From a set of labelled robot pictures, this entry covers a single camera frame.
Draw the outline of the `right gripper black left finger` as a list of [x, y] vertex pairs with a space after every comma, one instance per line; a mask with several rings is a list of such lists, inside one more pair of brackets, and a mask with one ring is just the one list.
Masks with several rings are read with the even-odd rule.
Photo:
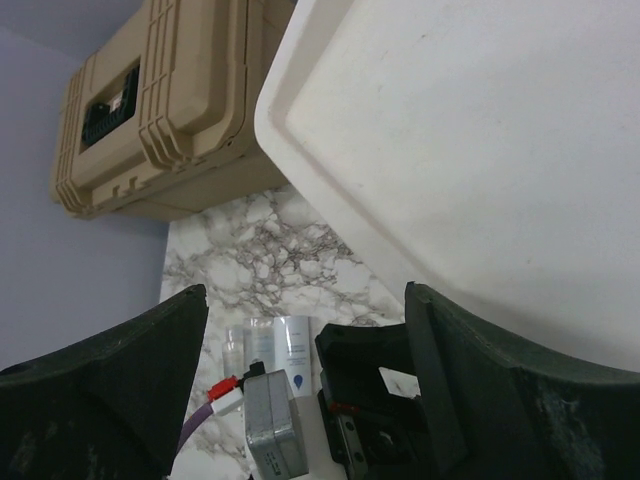
[[1, 372], [4, 479], [165, 479], [208, 318], [193, 285], [149, 311]]

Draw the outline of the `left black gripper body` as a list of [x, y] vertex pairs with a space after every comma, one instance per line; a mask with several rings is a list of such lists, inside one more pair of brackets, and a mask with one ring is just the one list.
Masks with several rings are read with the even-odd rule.
[[315, 346], [317, 399], [333, 461], [349, 479], [418, 478], [425, 467], [418, 402], [391, 393], [381, 374], [415, 373], [406, 326], [327, 324]]

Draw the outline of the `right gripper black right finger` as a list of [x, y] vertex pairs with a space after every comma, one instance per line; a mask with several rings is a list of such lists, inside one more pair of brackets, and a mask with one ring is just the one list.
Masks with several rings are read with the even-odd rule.
[[637, 373], [541, 346], [413, 282], [405, 324], [440, 477], [638, 477]]

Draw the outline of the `cream drawer organizer cabinet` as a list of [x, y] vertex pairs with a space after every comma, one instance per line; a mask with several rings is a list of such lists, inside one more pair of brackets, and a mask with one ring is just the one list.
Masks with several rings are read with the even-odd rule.
[[300, 1], [257, 140], [396, 297], [639, 367], [639, 5]]

